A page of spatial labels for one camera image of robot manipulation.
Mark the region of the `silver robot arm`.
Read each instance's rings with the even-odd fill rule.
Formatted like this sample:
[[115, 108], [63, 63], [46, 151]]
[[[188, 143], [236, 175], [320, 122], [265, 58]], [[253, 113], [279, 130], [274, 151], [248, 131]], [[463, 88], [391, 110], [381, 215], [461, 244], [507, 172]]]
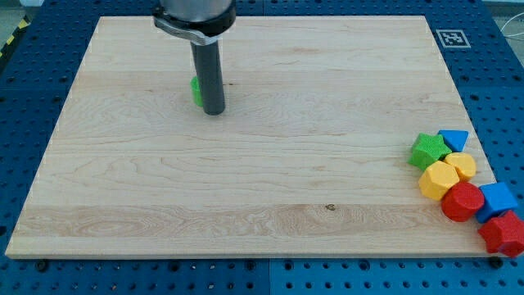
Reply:
[[235, 0], [159, 0], [151, 11], [154, 25], [199, 46], [219, 40], [235, 22]]

